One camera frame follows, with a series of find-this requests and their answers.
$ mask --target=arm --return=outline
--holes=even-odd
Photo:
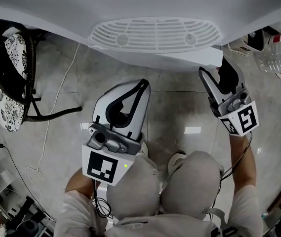
[[[82,168],[80,168],[70,178],[66,186],[62,212],[58,217],[54,236],[90,236],[89,228],[94,227],[91,215],[94,209],[91,204],[92,195],[92,179],[84,176]]]
[[[248,140],[245,136],[230,136],[232,166],[240,159],[247,145]],[[251,147],[245,152],[233,172],[233,178],[235,193],[228,227],[238,230],[233,236],[260,237],[263,232],[263,223],[255,188],[256,168]]]
[[[248,145],[248,139],[244,137],[237,136],[229,136],[230,139],[230,147],[231,147],[231,162],[232,166],[236,164],[236,162],[242,156],[244,149]],[[241,188],[246,185],[254,185],[256,183],[256,168],[253,153],[251,147],[245,152],[241,161],[238,164],[238,167],[233,172],[233,178],[235,183],[235,194]]]
[[[97,189],[100,185],[100,182],[95,181],[95,188]],[[82,195],[86,196],[89,200],[93,195],[93,183],[92,179],[84,176],[82,174],[82,168],[80,168],[68,181],[68,184],[65,189],[65,193],[69,191],[78,191]]]

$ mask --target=person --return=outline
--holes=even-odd
[[[234,165],[248,144],[230,136]],[[144,145],[133,166],[116,186],[108,186],[107,201],[119,220],[105,231],[106,219],[92,205],[92,180],[79,169],[69,180],[56,237],[261,237],[263,222],[256,197],[256,168],[249,147],[233,172],[234,198],[225,223],[211,208],[219,191],[223,167],[206,152],[175,153],[168,163],[168,182],[161,194],[157,166]],[[203,221],[208,213],[221,216],[221,226]]]

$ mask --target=wire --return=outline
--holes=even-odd
[[[215,206],[217,196],[218,196],[218,194],[219,194],[219,192],[220,192],[220,190],[221,190],[221,182],[224,181],[226,178],[230,177],[230,176],[234,173],[234,171],[235,171],[236,168],[238,167],[239,163],[241,162],[243,156],[244,156],[245,153],[248,151],[248,149],[249,149],[249,147],[250,147],[250,144],[251,144],[251,141],[252,141],[252,132],[250,132],[250,135],[251,135],[251,136],[250,136],[249,142],[248,142],[247,146],[245,147],[245,149],[244,149],[242,155],[240,156],[240,158],[237,160],[237,162],[236,162],[235,164],[233,164],[233,165],[223,174],[223,177],[220,179],[219,189],[218,189],[218,192],[217,192],[215,201],[214,201],[214,203],[213,203],[213,205],[212,205],[211,208],[214,208],[214,206]]]
[[[13,160],[13,158],[12,158],[11,152],[9,151],[9,149],[8,149],[6,146],[3,145],[3,147],[6,148],[6,150],[8,151],[8,154],[10,155],[11,160],[12,160],[12,162],[13,162],[13,164],[14,164],[16,170],[17,170],[17,173],[18,173],[19,176],[21,177],[21,179],[22,179],[22,181],[23,181],[23,183],[24,183],[26,189],[29,191],[29,193],[32,195],[32,197],[35,199],[35,201],[40,205],[40,203],[37,201],[37,199],[34,197],[34,195],[33,195],[33,194],[31,193],[31,191],[28,189],[28,187],[27,187],[27,185],[26,185],[24,179],[22,178],[22,175],[21,175],[20,171],[18,170],[18,168],[17,168],[16,165],[15,165],[15,162],[14,162],[14,160]]]
[[[5,189],[6,189],[6,190],[9,190],[9,191],[12,191],[12,192],[15,192],[16,194],[18,194],[19,196],[21,196],[21,197],[22,197],[22,195],[21,195],[21,194],[19,194],[18,192],[16,192],[15,190],[11,190],[11,189],[9,189],[8,187],[6,187]]]
[[[95,208],[96,208],[96,212],[97,214],[101,217],[101,218],[110,218],[110,219],[113,219],[113,216],[111,214],[111,206],[110,204],[103,198],[99,198],[97,197],[97,192],[96,192],[96,188],[95,188],[95,180],[92,179],[92,183],[93,183],[93,196],[94,196],[94,200],[92,201],[95,202]],[[108,208],[106,208],[105,206],[101,205],[100,202],[103,202],[106,204],[106,206]]]
[[[49,115],[51,115],[52,112],[53,112],[53,110],[55,109],[55,106],[56,106],[56,103],[57,103],[57,100],[58,100],[58,96],[59,96],[61,87],[62,87],[63,83],[65,82],[65,79],[66,79],[66,77],[67,77],[67,74],[68,74],[70,68],[72,67],[72,65],[73,65],[73,63],[74,63],[74,61],[75,61],[75,59],[76,59],[79,46],[80,46],[80,43],[78,44],[77,49],[76,49],[75,54],[74,54],[74,57],[73,57],[73,59],[72,59],[72,62],[71,62],[71,64],[70,64],[70,66],[68,67],[68,69],[67,69],[67,71],[66,71],[66,73],[65,73],[65,75],[64,75],[64,77],[63,77],[63,79],[62,79],[62,81],[61,81],[60,87],[59,87],[59,89],[58,89],[58,91],[57,91],[55,103],[53,104],[53,107],[52,107],[52,109],[51,109]],[[40,193],[40,202],[41,202],[41,200],[42,200],[42,193],[41,193],[41,191],[39,190],[38,186],[37,186],[37,185],[34,183],[34,181],[32,180],[32,178],[31,178],[31,176],[29,175],[27,169],[31,169],[31,170],[36,171],[37,174],[38,174],[38,176],[39,176],[41,179],[45,179],[44,175],[40,172],[40,163],[41,163],[41,160],[43,159],[44,154],[45,154],[45,145],[46,145],[46,141],[47,141],[47,135],[48,135],[49,125],[50,125],[50,121],[48,121],[48,124],[47,124],[47,130],[46,130],[45,139],[44,139],[44,143],[43,143],[43,147],[42,147],[42,155],[41,155],[41,158],[40,158],[40,160],[39,160],[39,162],[38,162],[37,169],[32,168],[32,167],[29,167],[29,166],[26,166],[26,167],[25,167],[25,171],[26,171],[26,173],[27,173],[29,179],[31,180],[32,184],[36,187],[36,189],[38,190],[38,192]]]
[[[251,137],[250,137],[250,139],[249,139],[248,145],[247,145],[246,148],[244,149],[242,155],[241,155],[240,158],[237,160],[237,162],[236,162],[234,165],[232,165],[232,166],[224,173],[224,175],[223,175],[222,179],[220,180],[220,182],[222,182],[223,180],[225,180],[226,178],[228,178],[229,176],[231,176],[231,175],[234,173],[234,171],[236,170],[236,168],[238,167],[239,163],[241,162],[242,158],[244,157],[245,153],[248,151],[248,148],[250,147],[250,144],[251,144],[251,141],[252,141],[252,132],[250,132],[250,134],[251,134]],[[225,174],[226,174],[230,169],[232,169],[232,171],[231,171],[227,176],[225,176]]]

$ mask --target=black metal chair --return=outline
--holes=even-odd
[[[19,32],[5,38],[3,33],[12,27]],[[42,30],[27,30],[21,24],[0,20],[0,124],[8,131],[17,131],[24,121],[48,121],[82,110],[76,107],[46,116],[40,114],[36,102],[41,98],[34,98],[33,94],[36,93],[35,48],[43,34]],[[31,103],[37,116],[28,115]]]

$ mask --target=air vent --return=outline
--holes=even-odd
[[[106,49],[174,53],[204,49],[222,36],[210,21],[178,17],[129,18],[99,23],[89,39]]]

